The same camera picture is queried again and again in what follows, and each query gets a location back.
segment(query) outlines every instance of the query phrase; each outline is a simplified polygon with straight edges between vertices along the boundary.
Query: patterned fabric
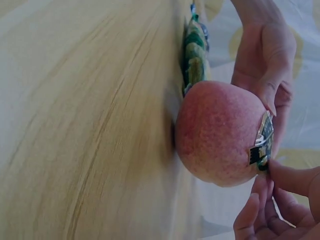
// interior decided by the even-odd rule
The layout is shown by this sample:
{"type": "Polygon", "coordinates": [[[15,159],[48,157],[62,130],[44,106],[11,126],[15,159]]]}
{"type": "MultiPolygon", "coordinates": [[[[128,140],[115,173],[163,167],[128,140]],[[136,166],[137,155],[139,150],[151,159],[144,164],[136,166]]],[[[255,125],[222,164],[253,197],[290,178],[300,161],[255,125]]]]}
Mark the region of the patterned fabric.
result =
{"type": "Polygon", "coordinates": [[[192,17],[186,30],[184,40],[184,90],[188,90],[200,81],[211,80],[211,72],[207,54],[209,52],[209,37],[206,26],[200,23],[195,13],[195,5],[191,5],[192,17]]]}

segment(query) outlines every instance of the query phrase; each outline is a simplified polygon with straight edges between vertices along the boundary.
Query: finger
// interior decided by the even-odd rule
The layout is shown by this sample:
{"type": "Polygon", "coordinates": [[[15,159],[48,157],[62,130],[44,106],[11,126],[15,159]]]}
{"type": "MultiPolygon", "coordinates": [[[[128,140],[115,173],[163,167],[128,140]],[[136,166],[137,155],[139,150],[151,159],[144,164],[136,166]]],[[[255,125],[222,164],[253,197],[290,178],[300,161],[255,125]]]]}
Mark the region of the finger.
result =
{"type": "Polygon", "coordinates": [[[277,237],[277,235],[269,229],[265,215],[267,197],[268,194],[271,195],[272,189],[273,182],[267,178],[266,175],[261,174],[255,178],[252,186],[252,193],[259,194],[259,212],[253,224],[253,228],[255,235],[259,240],[269,240],[277,237]]]}
{"type": "Polygon", "coordinates": [[[259,195],[252,193],[244,208],[236,217],[233,229],[236,240],[255,240],[254,222],[259,211],[259,195]]]}
{"type": "Polygon", "coordinates": [[[320,175],[320,167],[294,169],[283,166],[276,160],[269,161],[269,170],[275,185],[287,192],[308,197],[313,180],[320,175]]]}
{"type": "Polygon", "coordinates": [[[273,116],[277,115],[275,98],[280,84],[292,79],[292,66],[287,58],[284,53],[272,56],[267,63],[265,74],[256,85],[256,95],[273,116]]]}
{"type": "Polygon", "coordinates": [[[280,144],[285,136],[286,127],[289,119],[290,107],[287,105],[277,107],[276,116],[273,118],[273,143],[271,157],[275,157],[278,154],[280,144]]]}
{"type": "Polygon", "coordinates": [[[272,157],[278,154],[280,144],[285,135],[291,105],[293,102],[293,87],[288,81],[282,81],[275,96],[274,104],[276,116],[272,123],[274,127],[274,136],[272,144],[272,157]]]}
{"type": "Polygon", "coordinates": [[[316,240],[320,236],[320,223],[313,227],[306,235],[304,235],[301,240],[316,240]]]}
{"type": "Polygon", "coordinates": [[[269,229],[280,236],[285,231],[293,229],[293,227],[279,218],[272,196],[273,191],[270,193],[268,192],[268,197],[265,203],[265,219],[269,229]]]}
{"type": "Polygon", "coordinates": [[[292,194],[275,187],[273,195],[280,213],[285,220],[297,227],[310,227],[315,225],[311,211],[304,205],[298,204],[298,201],[292,194]]]}

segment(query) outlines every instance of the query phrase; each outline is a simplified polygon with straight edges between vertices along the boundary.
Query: sticker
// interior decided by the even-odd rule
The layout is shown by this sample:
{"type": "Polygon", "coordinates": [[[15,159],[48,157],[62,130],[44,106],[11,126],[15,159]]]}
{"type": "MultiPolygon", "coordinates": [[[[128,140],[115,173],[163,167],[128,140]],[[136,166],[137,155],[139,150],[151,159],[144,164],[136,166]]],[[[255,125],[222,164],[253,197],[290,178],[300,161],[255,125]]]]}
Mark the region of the sticker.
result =
{"type": "Polygon", "coordinates": [[[249,151],[249,165],[257,164],[259,171],[268,170],[274,142],[274,126],[269,111],[263,115],[261,126],[255,138],[255,144],[249,151]]]}

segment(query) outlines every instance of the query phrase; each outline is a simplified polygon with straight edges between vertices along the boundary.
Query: light wood panel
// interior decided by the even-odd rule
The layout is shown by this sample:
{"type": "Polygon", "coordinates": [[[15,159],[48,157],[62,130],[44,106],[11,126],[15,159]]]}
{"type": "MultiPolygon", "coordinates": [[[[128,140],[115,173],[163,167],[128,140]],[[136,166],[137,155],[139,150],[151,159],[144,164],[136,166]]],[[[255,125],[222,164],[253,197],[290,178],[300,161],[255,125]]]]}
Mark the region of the light wood panel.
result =
{"type": "Polygon", "coordinates": [[[0,239],[196,239],[172,136],[189,12],[29,0],[0,16],[0,239]]]}

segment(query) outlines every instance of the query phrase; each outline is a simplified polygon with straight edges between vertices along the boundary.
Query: fingernail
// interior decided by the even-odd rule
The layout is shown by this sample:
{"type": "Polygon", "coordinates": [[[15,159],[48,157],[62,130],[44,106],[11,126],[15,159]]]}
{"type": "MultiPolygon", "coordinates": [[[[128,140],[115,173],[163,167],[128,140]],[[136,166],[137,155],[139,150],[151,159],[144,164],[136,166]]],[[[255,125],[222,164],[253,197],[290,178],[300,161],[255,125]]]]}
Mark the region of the fingernail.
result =
{"type": "Polygon", "coordinates": [[[276,110],[276,107],[273,103],[267,105],[269,111],[271,112],[271,114],[276,117],[277,116],[277,110],[276,110]]]}
{"type": "Polygon", "coordinates": [[[277,160],[270,160],[269,164],[271,164],[273,166],[282,166],[282,164],[277,160]]]}
{"type": "Polygon", "coordinates": [[[256,193],[256,192],[253,192],[253,193],[250,194],[250,198],[259,199],[259,194],[256,193]]]}
{"type": "Polygon", "coordinates": [[[267,179],[267,175],[265,175],[264,173],[260,173],[256,177],[259,178],[259,179],[263,179],[263,180],[267,179]]]}

